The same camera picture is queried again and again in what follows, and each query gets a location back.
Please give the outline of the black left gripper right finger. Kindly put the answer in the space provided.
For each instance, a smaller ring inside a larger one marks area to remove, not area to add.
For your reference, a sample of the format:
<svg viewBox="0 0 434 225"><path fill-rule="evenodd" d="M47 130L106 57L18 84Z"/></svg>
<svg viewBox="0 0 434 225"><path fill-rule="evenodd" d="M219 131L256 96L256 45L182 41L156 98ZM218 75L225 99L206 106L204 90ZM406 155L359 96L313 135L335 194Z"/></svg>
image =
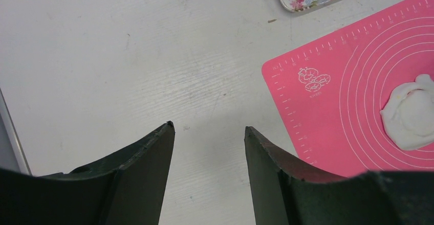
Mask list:
<svg viewBox="0 0 434 225"><path fill-rule="evenodd" d="M368 171L343 177L245 129L256 224L433 224L433 172Z"/></svg>

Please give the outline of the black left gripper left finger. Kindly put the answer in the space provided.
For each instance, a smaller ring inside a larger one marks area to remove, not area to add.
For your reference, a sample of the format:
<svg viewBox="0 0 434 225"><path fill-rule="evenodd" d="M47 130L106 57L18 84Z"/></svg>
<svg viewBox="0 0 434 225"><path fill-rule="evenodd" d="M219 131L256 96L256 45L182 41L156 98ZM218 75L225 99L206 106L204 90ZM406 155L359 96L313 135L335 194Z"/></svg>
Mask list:
<svg viewBox="0 0 434 225"><path fill-rule="evenodd" d="M70 173L1 170L1 224L158 224L175 142L166 122Z"/></svg>

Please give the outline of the white dough lump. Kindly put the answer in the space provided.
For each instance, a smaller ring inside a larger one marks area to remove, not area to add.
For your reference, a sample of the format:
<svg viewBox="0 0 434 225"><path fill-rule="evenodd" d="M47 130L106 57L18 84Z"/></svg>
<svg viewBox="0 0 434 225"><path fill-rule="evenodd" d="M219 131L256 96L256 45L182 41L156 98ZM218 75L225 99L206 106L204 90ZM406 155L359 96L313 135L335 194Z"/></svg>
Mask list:
<svg viewBox="0 0 434 225"><path fill-rule="evenodd" d="M380 115L388 137L402 150L433 143L433 80L418 75L393 89Z"/></svg>

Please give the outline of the pink silicone baking mat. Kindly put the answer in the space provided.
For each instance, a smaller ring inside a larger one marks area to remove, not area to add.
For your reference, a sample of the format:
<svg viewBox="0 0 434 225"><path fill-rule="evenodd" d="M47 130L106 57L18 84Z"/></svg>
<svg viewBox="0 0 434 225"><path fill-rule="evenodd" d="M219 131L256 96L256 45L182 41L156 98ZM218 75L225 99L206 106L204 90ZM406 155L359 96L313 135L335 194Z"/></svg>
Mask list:
<svg viewBox="0 0 434 225"><path fill-rule="evenodd" d="M341 176L433 170L433 144L401 150L380 115L421 74L433 75L433 0L404 0L262 67L298 157Z"/></svg>

